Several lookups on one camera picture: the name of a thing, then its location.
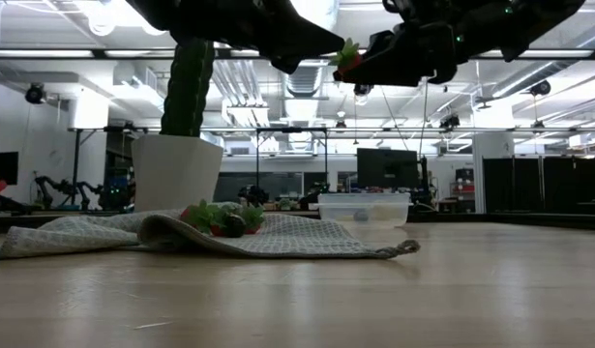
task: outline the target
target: white pot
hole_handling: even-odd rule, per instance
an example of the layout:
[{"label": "white pot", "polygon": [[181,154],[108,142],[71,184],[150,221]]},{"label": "white pot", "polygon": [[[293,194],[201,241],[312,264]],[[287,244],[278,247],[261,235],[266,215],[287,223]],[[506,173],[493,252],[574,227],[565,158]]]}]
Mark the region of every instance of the white pot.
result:
[{"label": "white pot", "polygon": [[188,136],[144,135],[132,143],[135,210],[185,208],[213,200],[223,148]]}]

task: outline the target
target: plastic container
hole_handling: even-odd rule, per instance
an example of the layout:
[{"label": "plastic container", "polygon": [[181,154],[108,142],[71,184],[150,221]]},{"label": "plastic container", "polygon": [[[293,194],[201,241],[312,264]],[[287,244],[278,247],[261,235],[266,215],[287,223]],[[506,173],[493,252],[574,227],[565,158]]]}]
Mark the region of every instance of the plastic container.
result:
[{"label": "plastic container", "polygon": [[406,223],[409,193],[327,193],[318,196],[320,218],[345,227],[394,228]]}]

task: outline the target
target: green cactus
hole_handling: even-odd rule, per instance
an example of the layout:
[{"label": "green cactus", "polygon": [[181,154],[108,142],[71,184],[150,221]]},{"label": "green cactus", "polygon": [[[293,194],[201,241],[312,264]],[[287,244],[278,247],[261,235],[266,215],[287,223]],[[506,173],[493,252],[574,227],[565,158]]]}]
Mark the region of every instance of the green cactus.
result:
[{"label": "green cactus", "polygon": [[214,58],[213,42],[193,39],[176,46],[160,134],[200,136]]}]

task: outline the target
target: table surface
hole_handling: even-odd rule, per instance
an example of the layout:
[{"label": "table surface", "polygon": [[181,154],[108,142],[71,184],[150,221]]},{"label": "table surface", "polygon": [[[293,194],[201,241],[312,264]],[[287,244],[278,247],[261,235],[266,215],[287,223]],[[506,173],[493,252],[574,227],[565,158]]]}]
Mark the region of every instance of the table surface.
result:
[{"label": "table surface", "polygon": [[595,232],[353,233],[422,250],[387,261],[135,251],[1,261],[0,348],[595,347]]}]

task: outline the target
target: computer monitor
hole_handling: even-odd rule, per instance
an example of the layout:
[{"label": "computer monitor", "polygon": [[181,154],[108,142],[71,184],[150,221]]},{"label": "computer monitor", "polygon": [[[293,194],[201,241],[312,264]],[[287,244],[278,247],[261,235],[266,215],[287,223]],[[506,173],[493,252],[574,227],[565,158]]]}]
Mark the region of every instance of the computer monitor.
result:
[{"label": "computer monitor", "polygon": [[361,188],[419,186],[415,151],[357,149],[357,183]]}]

